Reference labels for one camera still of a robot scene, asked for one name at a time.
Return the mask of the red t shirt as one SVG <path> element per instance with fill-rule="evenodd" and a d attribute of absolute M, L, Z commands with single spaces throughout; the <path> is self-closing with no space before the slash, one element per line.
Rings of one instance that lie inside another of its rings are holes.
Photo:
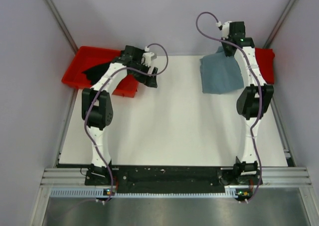
<path fill-rule="evenodd" d="M 275 83 L 273 66 L 275 53 L 272 49 L 255 48 L 255 55 L 262 77 L 267 84 L 273 85 Z"/>

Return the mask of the blue grey t shirt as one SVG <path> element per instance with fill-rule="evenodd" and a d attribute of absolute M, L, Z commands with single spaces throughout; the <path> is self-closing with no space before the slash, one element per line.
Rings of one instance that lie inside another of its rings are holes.
<path fill-rule="evenodd" d="M 204 94 L 227 94 L 244 88 L 241 70 L 233 56 L 227 57 L 223 47 L 200 59 L 200 76 Z"/>

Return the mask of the red plastic bin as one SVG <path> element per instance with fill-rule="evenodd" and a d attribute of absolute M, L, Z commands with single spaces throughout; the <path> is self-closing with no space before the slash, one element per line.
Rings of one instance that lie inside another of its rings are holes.
<path fill-rule="evenodd" d="M 110 62 L 120 55 L 120 50 L 81 46 L 61 82 L 75 89 L 89 88 L 92 86 L 91 81 L 83 72 L 96 65 Z M 137 92 L 138 84 L 133 76 L 128 75 L 118 84 L 113 94 L 133 98 Z"/>

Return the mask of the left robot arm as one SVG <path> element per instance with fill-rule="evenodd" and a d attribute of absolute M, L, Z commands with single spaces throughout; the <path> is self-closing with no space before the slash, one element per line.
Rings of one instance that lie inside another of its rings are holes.
<path fill-rule="evenodd" d="M 96 177 L 104 185 L 112 181 L 113 172 L 109 169 L 111 157 L 107 144 L 103 142 L 106 128 L 111 124 L 114 115 L 111 94 L 129 75 L 147 87 L 157 88 L 158 68 L 152 67 L 156 57 L 149 46 L 140 49 L 127 45 L 120 56 L 84 72 L 92 84 L 90 88 L 82 90 L 81 115 L 93 151 L 87 178 Z"/>

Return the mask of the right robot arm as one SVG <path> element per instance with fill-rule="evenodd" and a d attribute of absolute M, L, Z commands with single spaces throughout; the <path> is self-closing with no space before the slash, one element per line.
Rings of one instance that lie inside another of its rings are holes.
<path fill-rule="evenodd" d="M 243 152 L 236 157 L 232 176 L 236 183 L 244 184 L 260 174 L 260 156 L 257 135 L 262 117 L 270 105 L 274 87 L 264 80 L 256 59 L 255 44 L 246 36 L 242 21 L 227 21 L 220 27 L 222 46 L 227 57 L 234 57 L 240 68 L 244 89 L 236 102 L 237 113 L 244 118 L 245 140 Z"/>

